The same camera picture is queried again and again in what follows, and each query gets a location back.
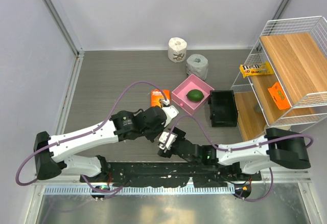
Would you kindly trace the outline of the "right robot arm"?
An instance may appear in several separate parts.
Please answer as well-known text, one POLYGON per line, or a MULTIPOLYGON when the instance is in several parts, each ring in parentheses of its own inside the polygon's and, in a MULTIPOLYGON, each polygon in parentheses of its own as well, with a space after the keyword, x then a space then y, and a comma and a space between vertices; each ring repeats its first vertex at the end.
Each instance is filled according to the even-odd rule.
POLYGON ((177 155, 205 169, 227 170, 237 180, 271 167, 295 170, 311 167, 306 136, 289 130, 268 128, 258 138, 215 146, 193 144, 184 136, 185 132, 178 128, 173 133, 162 132, 158 155, 164 158, 177 155))

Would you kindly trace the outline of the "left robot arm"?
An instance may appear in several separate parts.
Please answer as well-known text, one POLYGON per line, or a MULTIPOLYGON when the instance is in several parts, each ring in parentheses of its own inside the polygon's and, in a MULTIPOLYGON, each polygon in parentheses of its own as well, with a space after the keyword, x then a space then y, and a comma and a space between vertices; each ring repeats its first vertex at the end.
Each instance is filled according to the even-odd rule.
POLYGON ((108 179, 109 169, 100 156, 84 158, 79 152, 103 144, 145 137, 153 142, 178 110, 173 106, 150 107, 136 112, 122 110, 103 123, 71 133, 50 136, 46 131, 37 134, 34 150, 42 151, 34 156, 38 180, 49 180, 61 173, 84 174, 98 182, 108 179))

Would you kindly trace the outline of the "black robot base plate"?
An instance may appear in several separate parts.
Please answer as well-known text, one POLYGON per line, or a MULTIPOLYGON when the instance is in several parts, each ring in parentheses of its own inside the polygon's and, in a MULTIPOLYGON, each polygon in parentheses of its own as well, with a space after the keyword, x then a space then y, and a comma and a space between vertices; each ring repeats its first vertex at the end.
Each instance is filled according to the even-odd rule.
POLYGON ((232 166, 194 165, 189 163, 127 163, 109 162, 108 168, 94 177, 90 183, 112 183, 115 187, 185 187, 189 180, 196 188, 226 186, 227 182, 244 183, 261 181, 260 173, 248 175, 232 166))

